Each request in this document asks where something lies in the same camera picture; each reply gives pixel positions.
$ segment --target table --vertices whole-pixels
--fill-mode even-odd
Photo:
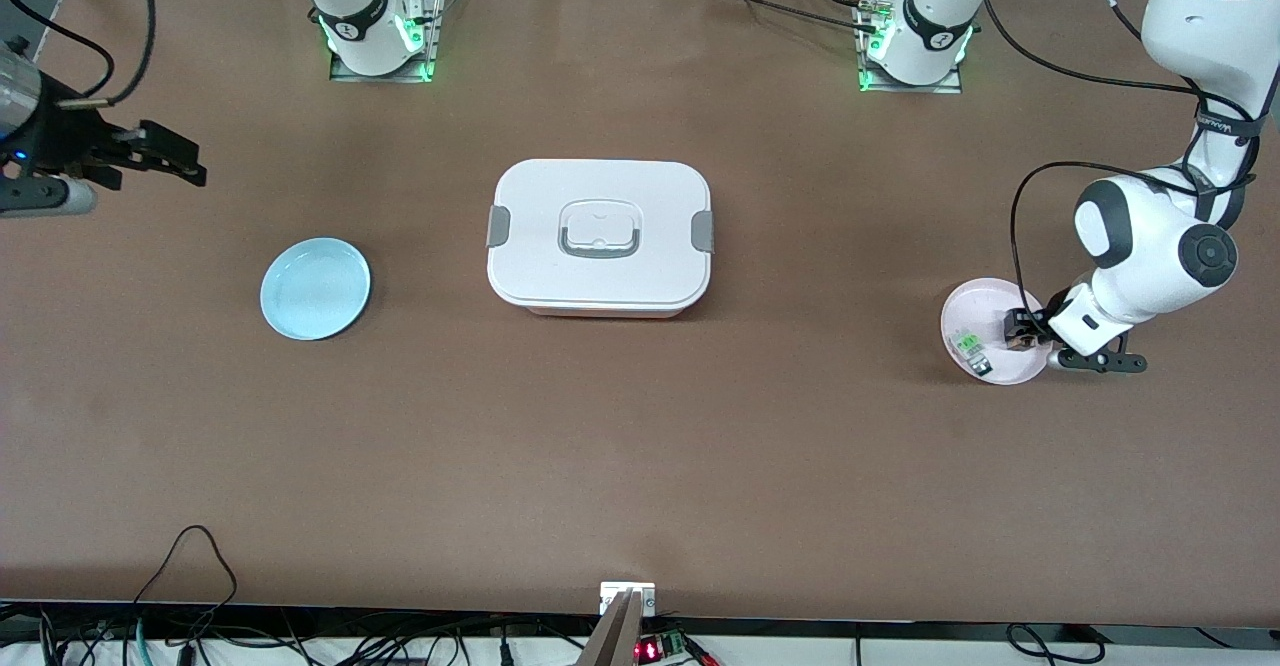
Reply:
[[[1172,159],[1193,101],[1059,77],[991,31],[963,96],[860,93],[850,33],[736,0],[462,0],[435,83],[329,85],[306,0],[159,1],[111,118],[196,140],[209,186],[131,175],[90,218],[0,228],[0,596],[129,598],[200,521],[243,602],[590,612],[599,580],[645,579],[701,616],[1280,621],[1270,143],[1239,274],[1134,329],[1146,375],[1001,389],[947,360],[937,315],[1011,275],[1014,186]],[[1161,77],[1103,0],[996,4],[1048,58]],[[127,78],[141,0],[59,19]],[[41,61],[99,68],[56,40]],[[663,323],[499,301],[488,205],[532,158],[700,170],[703,301]],[[1041,297],[1089,266],[1092,178],[1025,199]],[[361,247],[375,291],[297,343],[257,288],[314,236]],[[224,589],[191,542],[151,597]]]

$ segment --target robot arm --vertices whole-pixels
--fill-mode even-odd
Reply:
[[[1107,343],[1213,293],[1235,272],[1226,229],[1243,207],[1280,78],[1280,0],[1149,0],[1143,45],[1162,67],[1244,114],[1206,100],[1178,164],[1142,172],[1152,181],[1119,175],[1084,188],[1075,231],[1096,269],[1033,316],[1066,345],[1057,365],[1107,370],[1117,356]],[[1025,339],[1028,332],[1007,336]]]
[[[982,0],[887,0],[882,35],[869,60],[911,86],[941,82],[964,53]]]
[[[378,77],[422,51],[422,0],[311,0],[329,50],[352,72]]]

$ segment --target container lid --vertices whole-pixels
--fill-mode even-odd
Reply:
[[[710,190],[668,161],[521,161],[489,215],[489,283],[547,309],[668,311],[710,279]]]

